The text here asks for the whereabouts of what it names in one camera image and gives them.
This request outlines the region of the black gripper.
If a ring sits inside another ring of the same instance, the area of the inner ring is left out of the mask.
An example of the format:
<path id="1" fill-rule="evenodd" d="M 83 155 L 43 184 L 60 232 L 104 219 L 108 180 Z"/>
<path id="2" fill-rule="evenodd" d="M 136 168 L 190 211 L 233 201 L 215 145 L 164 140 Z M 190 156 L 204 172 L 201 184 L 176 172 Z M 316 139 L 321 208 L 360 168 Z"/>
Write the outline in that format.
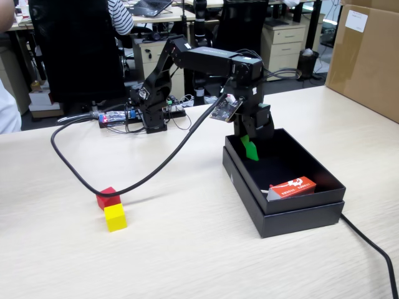
<path id="1" fill-rule="evenodd" d="M 262 90 L 255 85 L 240 85 L 232 83 L 232 91 L 235 99 L 241 102 L 234 112 L 234 135 L 240 140 L 252 141 L 250 132 L 255 123 L 255 135 L 257 139 L 271 139 L 274 135 L 274 122 L 271 115 L 271 106 L 262 103 Z"/>

